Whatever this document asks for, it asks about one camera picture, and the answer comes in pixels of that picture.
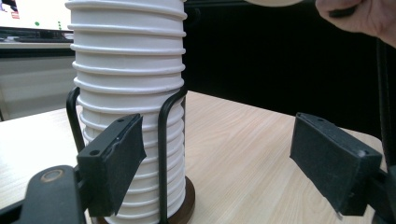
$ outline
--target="dark background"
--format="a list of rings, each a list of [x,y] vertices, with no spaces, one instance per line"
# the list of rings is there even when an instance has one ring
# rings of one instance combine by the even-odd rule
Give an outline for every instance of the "dark background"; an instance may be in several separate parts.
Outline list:
[[[314,1],[259,7],[189,0],[185,9],[189,90],[313,114],[380,138],[375,38],[334,27]]]

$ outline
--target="wooden table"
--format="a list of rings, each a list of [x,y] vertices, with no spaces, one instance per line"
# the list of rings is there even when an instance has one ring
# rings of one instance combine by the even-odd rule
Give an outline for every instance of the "wooden table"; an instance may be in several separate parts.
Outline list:
[[[195,191],[191,224],[371,223],[340,220],[290,159],[294,117],[196,92],[187,95],[186,172]],[[378,139],[350,132],[381,151]],[[24,197],[30,177],[76,165],[65,110],[0,123],[0,207]]]

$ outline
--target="dark wooden base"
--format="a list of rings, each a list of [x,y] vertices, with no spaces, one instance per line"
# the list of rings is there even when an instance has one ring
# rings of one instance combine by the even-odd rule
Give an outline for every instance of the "dark wooden base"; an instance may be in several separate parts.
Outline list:
[[[187,224],[192,216],[195,207],[195,188],[192,182],[186,177],[186,197],[183,204],[171,217],[168,224]],[[108,224],[103,217],[93,217],[92,224]]]

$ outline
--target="stack of white cups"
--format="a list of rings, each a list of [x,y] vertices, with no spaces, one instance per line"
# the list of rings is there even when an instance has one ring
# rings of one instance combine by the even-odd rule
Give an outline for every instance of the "stack of white cups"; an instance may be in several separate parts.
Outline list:
[[[158,223],[158,114],[183,86],[181,55],[183,0],[69,0],[80,87],[78,103],[91,142],[112,121],[143,116],[147,157],[128,189],[119,213],[108,223]],[[168,216],[185,198],[184,110],[176,103],[167,121]]]

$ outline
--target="white plate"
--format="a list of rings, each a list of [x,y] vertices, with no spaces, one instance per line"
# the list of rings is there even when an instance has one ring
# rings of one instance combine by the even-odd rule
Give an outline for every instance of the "white plate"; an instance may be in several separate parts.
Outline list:
[[[303,0],[245,0],[245,1],[263,7],[287,7],[302,2]]]

